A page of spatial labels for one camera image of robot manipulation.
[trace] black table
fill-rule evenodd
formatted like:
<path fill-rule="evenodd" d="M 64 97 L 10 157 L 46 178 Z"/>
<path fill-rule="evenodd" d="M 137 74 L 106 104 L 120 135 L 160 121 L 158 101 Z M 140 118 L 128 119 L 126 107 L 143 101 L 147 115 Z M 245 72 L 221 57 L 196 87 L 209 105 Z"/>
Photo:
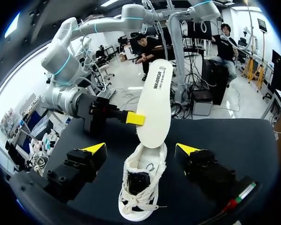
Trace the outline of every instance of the black table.
<path fill-rule="evenodd" d="M 97 139 L 82 131 L 82 119 L 73 119 L 62 133 L 46 171 L 66 159 L 73 148 L 85 148 L 105 142 L 108 158 L 93 183 L 84 186 L 68 205 L 96 218 L 128 224 L 118 211 L 118 195 L 122 185 L 123 163 L 139 144 L 134 125 L 107 120 L 104 134 Z M 167 206 L 153 212 L 140 225 L 198 224 L 210 218 L 215 203 L 207 199 L 196 184 L 184 176 L 174 159 L 176 143 L 195 148 L 208 148 L 219 162 L 262 183 L 263 187 L 245 209 L 244 215 L 261 210 L 270 196 L 278 174 L 277 147 L 272 127 L 267 120 L 172 120 L 168 137 L 167 169 L 159 182 L 158 205 Z"/>

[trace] white insole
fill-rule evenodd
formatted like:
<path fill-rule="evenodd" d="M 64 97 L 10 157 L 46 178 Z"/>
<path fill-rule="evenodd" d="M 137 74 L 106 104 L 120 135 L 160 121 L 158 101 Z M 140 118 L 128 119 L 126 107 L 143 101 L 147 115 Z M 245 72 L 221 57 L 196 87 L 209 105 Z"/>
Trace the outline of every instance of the white insole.
<path fill-rule="evenodd" d="M 144 147 L 139 159 L 138 169 L 146 169 L 155 174 L 160 162 L 159 151 L 159 148 L 149 149 Z"/>
<path fill-rule="evenodd" d="M 136 113 L 145 116 L 145 123 L 136 130 L 140 142 L 147 148 L 161 146 L 169 132 L 172 75 L 173 66 L 169 61 L 155 60 L 141 92 Z"/>

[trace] white sneaker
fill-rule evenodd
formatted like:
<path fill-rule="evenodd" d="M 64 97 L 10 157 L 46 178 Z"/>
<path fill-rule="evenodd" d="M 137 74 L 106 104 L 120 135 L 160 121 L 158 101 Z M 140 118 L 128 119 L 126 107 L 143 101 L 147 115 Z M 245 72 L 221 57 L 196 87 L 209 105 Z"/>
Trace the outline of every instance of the white sneaker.
<path fill-rule="evenodd" d="M 122 189 L 118 209 L 127 220 L 139 222 L 159 208 L 158 182 L 166 165 L 167 146 L 149 149 L 142 144 L 124 163 Z"/>

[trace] ceiling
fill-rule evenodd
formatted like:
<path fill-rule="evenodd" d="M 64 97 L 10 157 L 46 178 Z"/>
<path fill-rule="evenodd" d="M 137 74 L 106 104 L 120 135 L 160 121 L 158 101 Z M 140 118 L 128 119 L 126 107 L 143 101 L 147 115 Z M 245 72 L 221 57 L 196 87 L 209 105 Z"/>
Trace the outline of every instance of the ceiling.
<path fill-rule="evenodd" d="M 165 9 L 166 0 L 151 0 L 156 10 Z M 118 0 L 108 7 L 101 7 L 107 0 L 34 0 L 20 11 L 17 29 L 7 38 L 0 38 L 0 85 L 9 71 L 27 54 L 50 41 L 60 24 L 67 18 L 78 21 L 90 15 L 116 16 L 125 4 L 141 4 L 141 0 Z M 187 0 L 173 0 L 175 8 L 188 8 Z M 233 6 L 244 6 L 243 0 L 234 0 Z M 224 6 L 217 4 L 219 10 Z"/>

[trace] man in black shirt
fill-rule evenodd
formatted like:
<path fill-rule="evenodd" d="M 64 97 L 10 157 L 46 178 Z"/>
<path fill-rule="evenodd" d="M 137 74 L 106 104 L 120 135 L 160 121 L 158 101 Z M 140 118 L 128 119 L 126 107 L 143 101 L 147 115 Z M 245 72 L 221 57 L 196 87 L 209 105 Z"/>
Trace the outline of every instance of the man in black shirt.
<path fill-rule="evenodd" d="M 144 34 L 139 34 L 136 37 L 137 43 L 140 45 L 141 58 L 136 61 L 137 64 L 142 63 L 142 68 L 144 71 L 143 81 L 146 80 L 149 63 L 153 62 L 156 59 L 165 59 L 164 50 L 162 51 L 153 51 L 157 46 L 160 46 L 160 41 L 153 37 L 146 37 Z"/>
<path fill-rule="evenodd" d="M 226 35 L 226 37 L 229 38 L 229 40 L 237 46 L 236 42 L 230 37 L 231 33 L 231 27 L 223 23 L 221 25 L 221 29 L 223 33 Z M 212 60 L 218 61 L 219 63 L 223 64 L 228 68 L 229 72 L 229 78 L 228 78 L 228 85 L 231 83 L 236 78 L 236 71 L 235 71 L 235 65 L 233 61 L 233 57 L 238 57 L 238 51 L 236 48 L 234 48 L 230 42 L 222 35 L 215 35 L 212 37 L 212 41 L 214 41 L 217 44 L 217 50 L 218 50 L 218 55 Z"/>

